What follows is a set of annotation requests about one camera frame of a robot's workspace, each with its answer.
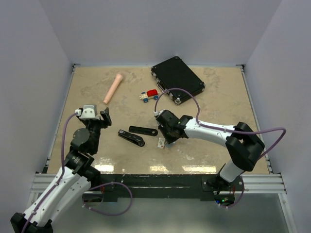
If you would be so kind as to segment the white staple box sleeve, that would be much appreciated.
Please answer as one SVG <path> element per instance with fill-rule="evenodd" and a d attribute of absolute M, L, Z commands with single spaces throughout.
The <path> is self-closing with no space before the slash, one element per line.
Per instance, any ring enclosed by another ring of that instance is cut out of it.
<path fill-rule="evenodd" d="M 163 149 L 164 146 L 165 146 L 165 139 L 162 138 L 162 137 L 160 137 L 160 138 L 158 139 L 157 147 Z"/>

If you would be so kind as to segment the black stapler base plate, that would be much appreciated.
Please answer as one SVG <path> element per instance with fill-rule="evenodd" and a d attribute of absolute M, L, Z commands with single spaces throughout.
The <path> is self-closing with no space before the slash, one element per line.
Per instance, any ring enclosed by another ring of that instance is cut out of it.
<path fill-rule="evenodd" d="M 130 126 L 129 132 L 130 133 L 142 134 L 142 135 L 149 135 L 149 136 L 157 136 L 158 135 L 157 129 L 138 127 L 138 126 Z"/>

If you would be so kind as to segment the black stapler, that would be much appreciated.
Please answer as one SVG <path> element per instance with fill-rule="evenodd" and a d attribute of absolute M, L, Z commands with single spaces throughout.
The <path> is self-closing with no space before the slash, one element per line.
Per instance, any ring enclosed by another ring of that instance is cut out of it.
<path fill-rule="evenodd" d="M 118 131 L 118 136 L 139 146 L 139 147 L 143 147 L 145 146 L 145 141 L 143 140 L 142 137 L 136 135 L 136 134 L 133 134 L 133 133 L 129 133 L 127 131 L 124 131 L 124 130 L 119 130 Z"/>

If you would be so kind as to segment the staple tray with staples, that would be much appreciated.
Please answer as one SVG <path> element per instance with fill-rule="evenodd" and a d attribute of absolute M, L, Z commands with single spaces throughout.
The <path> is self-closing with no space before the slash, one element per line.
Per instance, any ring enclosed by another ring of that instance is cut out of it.
<path fill-rule="evenodd" d="M 175 145 L 175 142 L 172 142 L 172 143 L 165 143 L 164 144 L 164 146 L 165 146 L 165 148 L 168 148 L 168 149 L 170 149 L 172 146 L 174 146 Z"/>

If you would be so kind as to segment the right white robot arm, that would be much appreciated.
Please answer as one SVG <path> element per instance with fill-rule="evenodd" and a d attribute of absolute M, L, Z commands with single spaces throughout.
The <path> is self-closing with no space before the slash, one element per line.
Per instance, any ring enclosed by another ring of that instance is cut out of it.
<path fill-rule="evenodd" d="M 179 138 L 202 139 L 227 148 L 230 160 L 217 174 L 216 184 L 219 189 L 227 191 L 234 180 L 246 171 L 252 171 L 260 158 L 264 143 L 243 122 L 233 125 L 217 125 L 200 122 L 195 118 L 183 115 L 175 116 L 169 110 L 154 112 L 158 129 L 168 144 Z"/>

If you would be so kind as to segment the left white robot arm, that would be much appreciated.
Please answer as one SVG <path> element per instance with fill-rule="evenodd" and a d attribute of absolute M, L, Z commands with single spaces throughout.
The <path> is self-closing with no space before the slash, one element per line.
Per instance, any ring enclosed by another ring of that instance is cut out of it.
<path fill-rule="evenodd" d="M 100 187 L 100 171 L 92 167 L 98 152 L 102 129 L 111 126 L 109 109 L 98 112 L 96 105 L 85 105 L 70 117 L 77 117 L 84 128 L 77 129 L 68 154 L 61 154 L 61 167 L 41 196 L 23 213 L 15 213 L 10 222 L 16 233 L 51 233 L 62 211 L 85 191 Z"/>

